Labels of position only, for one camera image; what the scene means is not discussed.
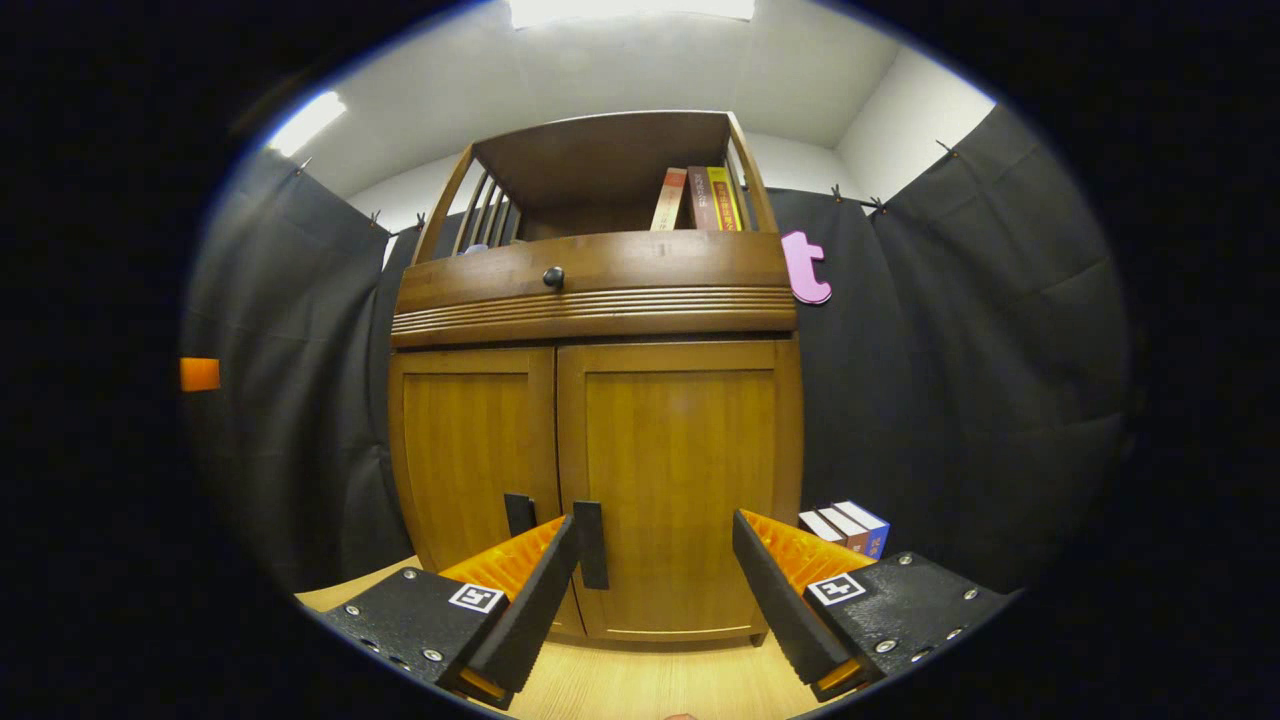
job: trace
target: door handle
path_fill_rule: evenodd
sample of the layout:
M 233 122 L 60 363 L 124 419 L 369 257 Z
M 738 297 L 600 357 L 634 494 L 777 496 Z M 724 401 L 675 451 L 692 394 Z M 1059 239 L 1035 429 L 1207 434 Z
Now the door handle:
M 593 591 L 609 589 L 609 570 L 604 564 L 604 518 L 600 503 L 589 500 L 573 502 L 573 524 L 581 548 L 582 587 Z
M 534 519 L 534 498 L 527 495 L 504 493 L 502 501 L 507 505 L 507 529 L 511 537 L 527 533 L 538 523 Z

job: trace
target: black knob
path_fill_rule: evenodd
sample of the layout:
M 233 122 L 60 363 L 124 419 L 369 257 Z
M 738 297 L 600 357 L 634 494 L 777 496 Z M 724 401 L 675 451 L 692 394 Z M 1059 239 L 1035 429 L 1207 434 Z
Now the black knob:
M 543 273 L 543 284 L 547 287 L 564 287 L 564 269 L 556 265 Z

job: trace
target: blue book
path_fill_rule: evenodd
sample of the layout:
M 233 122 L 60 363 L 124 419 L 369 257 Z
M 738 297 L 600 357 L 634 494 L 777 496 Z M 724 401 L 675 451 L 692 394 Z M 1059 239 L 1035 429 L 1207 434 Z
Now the blue book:
M 879 556 L 884 552 L 884 542 L 888 541 L 888 523 L 847 500 L 837 502 L 836 509 L 849 515 L 859 525 L 867 528 L 869 534 L 867 537 L 867 551 L 863 555 L 873 560 L 879 560 Z

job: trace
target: black curtain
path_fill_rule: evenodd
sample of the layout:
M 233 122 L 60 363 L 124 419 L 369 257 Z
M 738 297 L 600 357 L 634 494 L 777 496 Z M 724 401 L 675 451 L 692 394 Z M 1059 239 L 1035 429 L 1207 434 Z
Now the black curtain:
M 797 304 L 801 502 L 854 500 L 891 523 L 888 552 L 1009 591 L 1061 547 L 1116 455 L 1128 325 L 1101 228 L 1029 129 L 997 106 L 954 151 L 870 217 L 768 191 L 782 232 L 823 247 L 832 286 Z M 381 270 L 385 231 L 293 169 L 259 158 L 229 192 L 184 354 L 223 360 L 223 389 L 188 396 L 215 495 L 300 592 L 412 553 L 385 380 L 421 231 L 398 233 Z
M 209 492 L 289 592 L 412 553 L 387 448 L 388 233 L 296 169 L 262 152 L 229 181 L 180 345 L 220 360 L 221 388 L 183 398 Z

